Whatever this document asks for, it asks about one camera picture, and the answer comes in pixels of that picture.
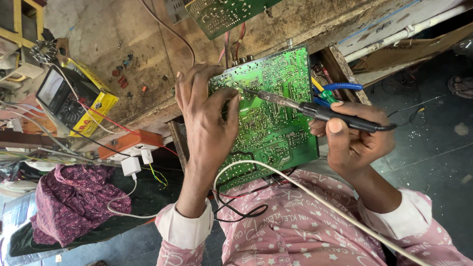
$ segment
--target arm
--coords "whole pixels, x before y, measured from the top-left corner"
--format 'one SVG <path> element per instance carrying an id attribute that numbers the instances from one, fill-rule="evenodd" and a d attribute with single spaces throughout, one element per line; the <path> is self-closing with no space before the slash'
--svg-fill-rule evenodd
<path id="1" fill-rule="evenodd" d="M 376 107 L 356 103 L 333 103 L 333 111 L 355 115 L 369 121 L 389 124 L 384 112 Z M 311 133 L 327 135 L 329 166 L 349 182 L 363 200 L 364 205 L 377 213 L 388 213 L 401 204 L 401 193 L 380 176 L 370 163 L 394 149 L 393 132 L 367 133 L 349 129 L 339 118 L 327 123 L 313 121 Z"/>
<path id="2" fill-rule="evenodd" d="M 363 221 L 430 265 L 473 265 L 473 261 L 458 252 L 447 231 L 432 219 L 430 198 L 406 188 L 400 188 L 399 191 L 402 195 L 401 205 L 390 213 L 375 213 L 359 201 Z M 398 265 L 417 265 L 396 255 Z"/>
<path id="3" fill-rule="evenodd" d="M 199 265 L 202 261 L 203 242 L 213 224 L 207 193 L 238 133 L 238 91 L 222 88 L 209 97 L 209 79 L 223 71 L 204 63 L 186 75 L 177 73 L 175 98 L 184 116 L 190 157 L 179 199 L 156 217 L 163 237 L 158 265 Z M 224 121 L 221 110 L 227 100 Z"/>
<path id="4" fill-rule="evenodd" d="M 381 125 L 389 124 L 384 112 L 372 106 L 334 103 L 331 108 Z M 395 189 L 369 165 L 393 150 L 393 132 L 359 132 L 349 129 L 338 118 L 327 123 L 314 121 L 310 126 L 312 134 L 327 135 L 329 166 L 359 194 L 359 210 L 367 226 L 432 265 L 473 265 L 452 245 L 445 229 L 432 219 L 429 197 Z M 401 264 L 415 263 L 398 256 L 398 265 Z"/>

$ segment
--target circuit board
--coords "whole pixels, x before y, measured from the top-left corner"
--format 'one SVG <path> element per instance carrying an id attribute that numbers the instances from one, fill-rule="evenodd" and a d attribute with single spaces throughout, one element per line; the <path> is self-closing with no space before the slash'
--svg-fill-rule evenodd
<path id="1" fill-rule="evenodd" d="M 185 6 L 191 17 L 213 40 L 281 0 L 194 0 Z"/>
<path id="2" fill-rule="evenodd" d="M 297 102 L 310 102 L 312 90 L 307 65 L 307 47 L 301 45 L 238 65 L 209 81 L 210 94 L 229 86 L 238 89 L 243 97 L 239 106 L 238 136 L 220 170 L 240 160 L 256 160 L 286 170 L 318 158 L 317 137 L 310 134 L 309 117 L 243 91 L 263 89 Z M 220 190 L 272 173 L 260 165 L 238 164 L 222 174 Z"/>

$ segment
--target soldering iron handle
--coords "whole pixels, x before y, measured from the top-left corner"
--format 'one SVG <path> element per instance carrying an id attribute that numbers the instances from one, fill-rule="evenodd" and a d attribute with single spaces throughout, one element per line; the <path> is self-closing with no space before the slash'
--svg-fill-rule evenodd
<path id="1" fill-rule="evenodd" d="M 318 106 L 313 103 L 301 103 L 298 110 L 304 115 L 324 122 L 327 122 L 331 118 L 337 117 L 345 121 L 349 128 L 369 133 L 376 132 L 377 128 L 380 126 L 378 123 L 374 123 L 357 116 L 340 114 L 332 111 L 330 108 Z"/>

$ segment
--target soldering iron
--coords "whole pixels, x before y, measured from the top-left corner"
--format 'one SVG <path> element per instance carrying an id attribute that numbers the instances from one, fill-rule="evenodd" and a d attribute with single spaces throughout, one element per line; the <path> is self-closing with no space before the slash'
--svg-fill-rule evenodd
<path id="1" fill-rule="evenodd" d="M 396 124 L 389 124 L 386 126 L 382 126 L 378 123 L 368 121 L 363 118 L 359 118 L 353 115 L 344 115 L 337 112 L 334 112 L 330 108 L 319 106 L 309 102 L 298 103 L 292 99 L 264 91 L 254 91 L 249 89 L 243 89 L 244 92 L 255 94 L 258 98 L 296 109 L 298 112 L 302 113 L 303 115 L 309 116 L 311 118 L 327 122 L 331 118 L 340 118 L 343 120 L 347 126 L 351 129 L 356 129 L 360 131 L 365 131 L 369 133 L 375 133 L 376 131 L 390 131 L 397 127 Z"/>

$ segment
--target cardboard box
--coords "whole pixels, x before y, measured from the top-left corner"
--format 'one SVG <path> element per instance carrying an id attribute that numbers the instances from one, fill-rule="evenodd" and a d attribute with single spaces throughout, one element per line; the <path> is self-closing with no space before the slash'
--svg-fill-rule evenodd
<path id="1" fill-rule="evenodd" d="M 379 49 L 361 58 L 352 67 L 354 74 L 385 70 L 412 61 L 443 53 L 473 33 L 473 22 L 433 39 L 407 39 Z"/>
<path id="2" fill-rule="evenodd" d="M 109 88 L 92 71 L 90 71 L 86 65 L 76 62 L 71 58 L 69 58 L 69 62 L 73 63 L 77 68 L 79 68 L 80 71 L 82 71 L 82 73 L 84 73 L 84 75 L 89 78 L 100 90 L 100 94 L 98 95 L 97 99 L 95 99 L 93 105 L 90 108 L 96 110 L 104 116 L 107 116 L 110 112 L 110 109 L 112 109 L 112 107 L 120 98 L 111 93 Z M 89 111 L 89 113 L 98 123 L 102 122 L 103 118 L 101 116 L 92 111 Z M 97 127 L 98 125 L 86 113 L 81 117 L 73 129 L 86 137 L 90 137 Z M 70 131 L 69 136 L 81 137 L 73 131 Z"/>

